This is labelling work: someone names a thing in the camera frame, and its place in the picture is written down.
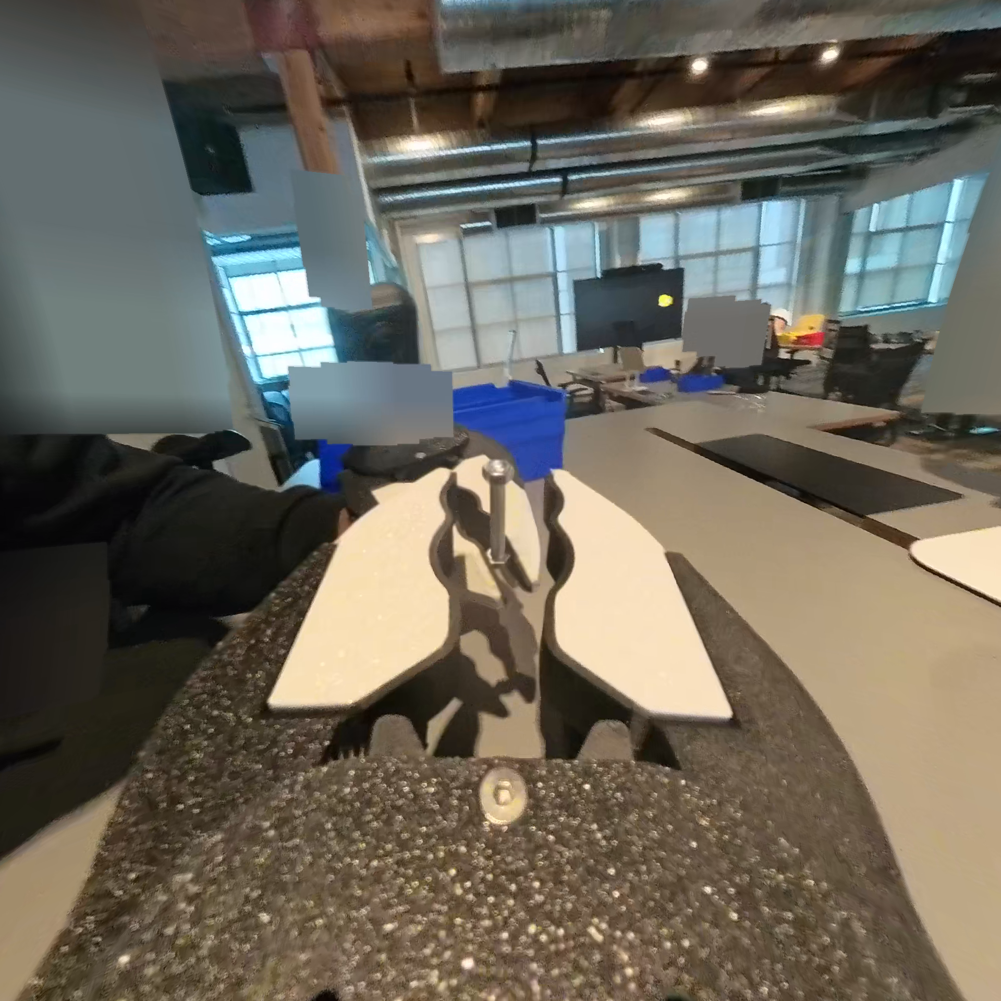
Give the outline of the black office chair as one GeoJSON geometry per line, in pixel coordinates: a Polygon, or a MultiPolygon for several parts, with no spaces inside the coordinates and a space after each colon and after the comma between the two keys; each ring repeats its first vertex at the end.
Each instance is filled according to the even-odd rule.
{"type": "Polygon", "coordinates": [[[777,352],[768,349],[758,364],[721,369],[719,374],[724,383],[735,387],[739,394],[761,394],[769,392],[773,382],[787,380],[810,364],[810,357],[779,357],[777,352]]]}
{"type": "Polygon", "coordinates": [[[586,382],[553,382],[548,376],[542,359],[534,361],[536,375],[549,388],[558,388],[565,398],[566,419],[581,419],[585,417],[597,416],[605,412],[604,396],[602,391],[593,384],[586,382]]]}
{"type": "Polygon", "coordinates": [[[833,339],[822,396],[848,404],[898,407],[905,384],[925,353],[925,339],[903,333],[890,343],[874,340],[869,326],[840,326],[833,339]]]}

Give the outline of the metal bolt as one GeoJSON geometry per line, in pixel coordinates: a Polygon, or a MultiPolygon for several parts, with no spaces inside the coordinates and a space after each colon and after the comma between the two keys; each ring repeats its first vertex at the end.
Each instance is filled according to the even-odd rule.
{"type": "Polygon", "coordinates": [[[482,468],[490,492],[489,548],[503,553],[507,550],[507,487],[514,478],[513,467],[503,459],[489,459],[482,468]]]}

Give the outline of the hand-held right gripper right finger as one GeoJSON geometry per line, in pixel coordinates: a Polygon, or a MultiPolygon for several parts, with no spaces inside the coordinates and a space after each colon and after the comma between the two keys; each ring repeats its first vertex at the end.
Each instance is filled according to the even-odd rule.
{"type": "Polygon", "coordinates": [[[729,722],[731,703],[663,545],[567,470],[547,478],[544,644],[620,707],[664,722],[729,722]]]}

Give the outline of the black TV monitor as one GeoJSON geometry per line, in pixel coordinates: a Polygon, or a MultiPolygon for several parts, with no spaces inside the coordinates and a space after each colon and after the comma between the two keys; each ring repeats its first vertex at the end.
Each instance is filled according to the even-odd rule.
{"type": "Polygon", "coordinates": [[[572,286],[579,352],[642,348],[682,337],[685,270],[636,266],[577,279],[572,286]]]}

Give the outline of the blue plastic tote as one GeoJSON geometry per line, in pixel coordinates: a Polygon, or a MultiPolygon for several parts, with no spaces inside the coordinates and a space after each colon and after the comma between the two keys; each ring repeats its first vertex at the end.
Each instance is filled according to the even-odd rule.
{"type": "Polygon", "coordinates": [[[567,419],[559,389],[520,381],[451,389],[443,373],[432,373],[423,379],[368,377],[323,405],[312,423],[322,432],[319,485],[333,493],[340,490],[339,445],[443,438],[456,423],[504,444],[515,458],[519,481],[534,481],[563,464],[567,419]]]}

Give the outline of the white base board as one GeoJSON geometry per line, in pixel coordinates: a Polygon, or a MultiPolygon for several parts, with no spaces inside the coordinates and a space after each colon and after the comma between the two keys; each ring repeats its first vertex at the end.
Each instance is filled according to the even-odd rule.
{"type": "Polygon", "coordinates": [[[914,542],[909,555],[923,569],[1000,604],[1000,528],[950,533],[914,542]]]}

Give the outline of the black table mat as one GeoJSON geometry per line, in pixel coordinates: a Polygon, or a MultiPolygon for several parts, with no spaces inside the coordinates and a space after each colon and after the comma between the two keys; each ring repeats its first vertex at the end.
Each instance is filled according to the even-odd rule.
{"type": "Polygon", "coordinates": [[[766,434],[726,437],[699,444],[698,449],[723,463],[780,482],[862,518],[963,497],[932,483],[766,434]]]}

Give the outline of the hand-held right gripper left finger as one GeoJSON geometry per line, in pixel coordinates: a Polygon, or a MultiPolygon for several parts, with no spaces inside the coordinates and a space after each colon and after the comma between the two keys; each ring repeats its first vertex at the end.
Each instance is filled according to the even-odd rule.
{"type": "Polygon", "coordinates": [[[267,697],[273,714],[349,714],[456,646],[449,469],[399,484],[335,544],[267,697]]]}

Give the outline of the black wall speaker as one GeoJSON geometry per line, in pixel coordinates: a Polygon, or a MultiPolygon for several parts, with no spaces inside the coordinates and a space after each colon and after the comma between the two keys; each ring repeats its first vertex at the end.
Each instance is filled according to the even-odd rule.
{"type": "Polygon", "coordinates": [[[178,126],[191,189],[201,196],[253,192],[237,129],[211,117],[195,116],[178,126]]]}

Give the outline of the silver ceiling duct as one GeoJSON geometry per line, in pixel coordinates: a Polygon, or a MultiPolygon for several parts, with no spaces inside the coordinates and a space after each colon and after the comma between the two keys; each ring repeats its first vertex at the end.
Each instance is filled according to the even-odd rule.
{"type": "Polygon", "coordinates": [[[532,174],[716,149],[795,144],[813,135],[850,134],[864,120],[835,97],[678,108],[602,120],[588,127],[529,127],[506,134],[482,129],[393,136],[362,144],[365,178],[375,189],[532,174]]]}

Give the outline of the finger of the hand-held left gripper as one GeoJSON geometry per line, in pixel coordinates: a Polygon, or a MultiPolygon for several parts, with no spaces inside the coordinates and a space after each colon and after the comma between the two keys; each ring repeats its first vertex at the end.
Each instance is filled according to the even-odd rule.
{"type": "Polygon", "coordinates": [[[514,483],[508,488],[510,559],[513,572],[528,591],[537,591],[544,582],[557,515],[557,478],[514,483]]]}
{"type": "Polygon", "coordinates": [[[491,486],[486,461],[461,461],[456,468],[456,557],[460,577],[472,599],[500,602],[491,551],[491,486]]]}

